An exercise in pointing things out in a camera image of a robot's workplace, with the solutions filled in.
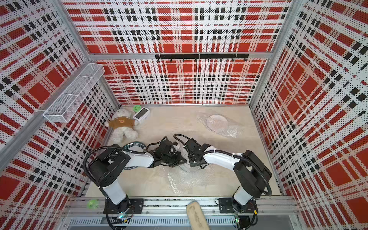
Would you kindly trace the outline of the white embossed plate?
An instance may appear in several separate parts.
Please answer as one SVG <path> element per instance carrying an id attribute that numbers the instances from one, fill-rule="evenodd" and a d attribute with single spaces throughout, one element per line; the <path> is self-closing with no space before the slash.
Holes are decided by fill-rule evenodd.
<path id="1" fill-rule="evenodd" d="M 189 158 L 188 158 L 188 154 L 187 152 L 179 151 L 180 153 L 180 160 L 179 160 L 179 165 L 177 167 L 179 167 L 182 171 L 187 172 L 187 173 L 193 173 L 193 172 L 197 172 L 200 170 L 199 166 L 196 167 L 191 167 L 190 166 L 190 162 L 189 162 Z"/>

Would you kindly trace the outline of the green rimmed plate front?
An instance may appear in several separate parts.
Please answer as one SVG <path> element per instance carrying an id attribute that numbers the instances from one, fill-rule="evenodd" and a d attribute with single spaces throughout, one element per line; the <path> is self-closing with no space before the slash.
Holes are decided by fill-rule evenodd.
<path id="1" fill-rule="evenodd" d="M 145 153 L 146 145 L 142 142 L 131 142 L 123 146 L 126 150 L 131 150 L 135 152 L 143 152 Z M 130 160 L 127 165 L 124 167 L 125 170 L 132 170 L 138 167 L 147 167 L 147 160 L 143 157 L 137 157 L 134 154 L 129 154 Z"/>

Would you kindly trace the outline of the bubble wrap sheet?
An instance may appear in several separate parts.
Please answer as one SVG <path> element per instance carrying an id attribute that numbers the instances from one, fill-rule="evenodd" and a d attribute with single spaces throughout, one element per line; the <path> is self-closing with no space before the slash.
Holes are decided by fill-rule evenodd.
<path id="1" fill-rule="evenodd" d="M 215 182 L 215 174 L 207 171 L 172 171 L 167 173 L 170 186 L 175 194 L 189 194 L 193 187 L 206 187 Z"/>

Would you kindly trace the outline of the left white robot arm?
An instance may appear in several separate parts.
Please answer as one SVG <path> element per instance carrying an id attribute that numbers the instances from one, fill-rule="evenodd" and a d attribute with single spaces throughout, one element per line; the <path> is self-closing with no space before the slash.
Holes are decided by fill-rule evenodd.
<path id="1" fill-rule="evenodd" d="M 126 168 L 173 168 L 186 164 L 187 160 L 179 149 L 179 144 L 169 141 L 166 136 L 159 142 L 150 143 L 143 151 L 127 149 L 117 144 L 102 146 L 86 154 L 82 167 L 105 198 L 114 205 L 120 205 L 128 202 L 127 195 L 118 182 L 119 175 Z"/>

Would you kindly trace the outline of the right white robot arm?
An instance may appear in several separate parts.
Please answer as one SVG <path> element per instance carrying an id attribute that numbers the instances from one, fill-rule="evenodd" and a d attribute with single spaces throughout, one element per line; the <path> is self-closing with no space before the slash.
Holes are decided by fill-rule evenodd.
<path id="1" fill-rule="evenodd" d="M 214 164 L 235 173 L 241 185 L 232 197 L 235 203 L 244 206 L 261 195 L 272 196 L 269 184 L 272 173 L 252 151 L 230 153 L 209 144 L 200 145 L 194 139 L 181 144 L 188 153 L 191 167 Z"/>

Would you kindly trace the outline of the pink plate in wrap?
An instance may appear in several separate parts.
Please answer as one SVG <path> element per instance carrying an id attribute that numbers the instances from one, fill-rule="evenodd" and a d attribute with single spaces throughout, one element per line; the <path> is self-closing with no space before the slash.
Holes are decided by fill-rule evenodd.
<path id="1" fill-rule="evenodd" d="M 228 128 L 229 122 L 226 117 L 219 114 L 213 114 L 206 119 L 206 126 L 211 131 L 220 133 Z"/>

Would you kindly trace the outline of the white green small device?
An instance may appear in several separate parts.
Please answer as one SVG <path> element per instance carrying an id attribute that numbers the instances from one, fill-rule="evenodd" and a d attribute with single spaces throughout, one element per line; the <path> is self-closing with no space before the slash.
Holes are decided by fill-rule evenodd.
<path id="1" fill-rule="evenodd" d="M 139 123 L 143 123 L 150 116 L 150 110 L 148 108 L 142 107 L 133 118 Z"/>

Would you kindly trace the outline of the beige teddy bear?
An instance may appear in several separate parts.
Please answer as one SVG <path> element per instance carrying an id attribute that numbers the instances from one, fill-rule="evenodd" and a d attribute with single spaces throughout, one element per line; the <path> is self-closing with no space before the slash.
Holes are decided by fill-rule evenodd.
<path id="1" fill-rule="evenodd" d="M 124 138 L 136 140 L 139 133 L 134 129 L 138 121 L 133 118 L 133 113 L 124 108 L 118 109 L 109 121 L 105 122 L 105 126 L 111 128 L 110 144 L 121 145 Z"/>

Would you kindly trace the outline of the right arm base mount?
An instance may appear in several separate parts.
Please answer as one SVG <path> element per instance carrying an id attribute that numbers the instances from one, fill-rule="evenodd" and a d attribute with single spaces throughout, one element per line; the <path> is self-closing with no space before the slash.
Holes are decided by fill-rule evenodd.
<path id="1" fill-rule="evenodd" d="M 241 205 L 234 198 L 218 198 L 215 203 L 220 213 L 234 213 L 234 224 L 237 230 L 248 230 L 258 223 L 258 206 L 253 199 L 245 205 Z"/>

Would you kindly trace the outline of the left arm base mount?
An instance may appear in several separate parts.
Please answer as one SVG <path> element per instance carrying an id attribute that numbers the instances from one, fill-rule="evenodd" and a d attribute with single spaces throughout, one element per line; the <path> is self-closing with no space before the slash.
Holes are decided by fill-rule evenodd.
<path id="1" fill-rule="evenodd" d="M 123 230 L 134 214 L 141 214 L 143 210 L 144 199 L 126 197 L 119 204 L 114 204 L 109 198 L 105 199 L 103 213 L 107 224 L 112 230 Z"/>

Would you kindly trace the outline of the black hook rail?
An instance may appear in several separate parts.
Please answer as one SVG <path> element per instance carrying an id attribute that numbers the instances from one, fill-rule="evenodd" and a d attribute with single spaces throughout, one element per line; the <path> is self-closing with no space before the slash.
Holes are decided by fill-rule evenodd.
<path id="1" fill-rule="evenodd" d="M 248 59 L 249 54 L 156 54 L 155 58 L 157 60 L 167 59 L 167 60 L 174 60 L 174 59 Z"/>

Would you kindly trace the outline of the clear wall shelf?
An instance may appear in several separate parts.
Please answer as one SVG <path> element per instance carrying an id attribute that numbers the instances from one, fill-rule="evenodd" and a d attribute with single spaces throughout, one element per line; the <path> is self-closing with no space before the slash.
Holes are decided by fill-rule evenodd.
<path id="1" fill-rule="evenodd" d="M 92 88 L 104 74 L 101 64 L 83 64 L 75 76 L 58 94 L 58 98 L 46 109 L 43 116 L 52 123 L 68 123 Z"/>

